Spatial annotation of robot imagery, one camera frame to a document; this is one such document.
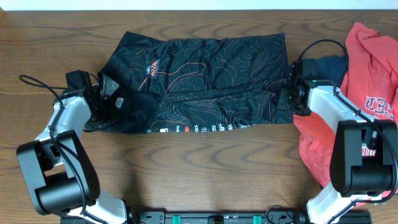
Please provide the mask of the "black orange-patterned jersey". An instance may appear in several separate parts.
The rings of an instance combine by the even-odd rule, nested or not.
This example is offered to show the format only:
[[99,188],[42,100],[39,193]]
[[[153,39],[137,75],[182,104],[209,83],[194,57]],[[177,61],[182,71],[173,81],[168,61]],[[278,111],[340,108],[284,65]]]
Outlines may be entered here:
[[98,72],[109,133],[215,132],[293,121],[284,34],[159,40],[132,32]]

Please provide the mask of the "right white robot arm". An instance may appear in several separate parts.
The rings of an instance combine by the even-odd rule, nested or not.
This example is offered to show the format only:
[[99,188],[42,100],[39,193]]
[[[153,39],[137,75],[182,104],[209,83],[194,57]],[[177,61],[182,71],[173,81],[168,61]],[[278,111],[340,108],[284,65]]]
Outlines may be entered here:
[[331,80],[288,78],[277,107],[315,113],[335,134],[330,182],[305,207],[305,223],[338,223],[360,203],[380,204],[397,191],[397,125],[360,110]]

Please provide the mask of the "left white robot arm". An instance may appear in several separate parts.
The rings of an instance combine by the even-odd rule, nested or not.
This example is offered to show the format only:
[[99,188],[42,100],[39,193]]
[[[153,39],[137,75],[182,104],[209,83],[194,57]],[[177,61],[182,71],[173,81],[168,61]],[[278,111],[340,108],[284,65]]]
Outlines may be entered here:
[[69,88],[57,96],[47,127],[16,151],[36,212],[92,223],[127,223],[123,200],[101,189],[80,139],[91,118],[91,88]]

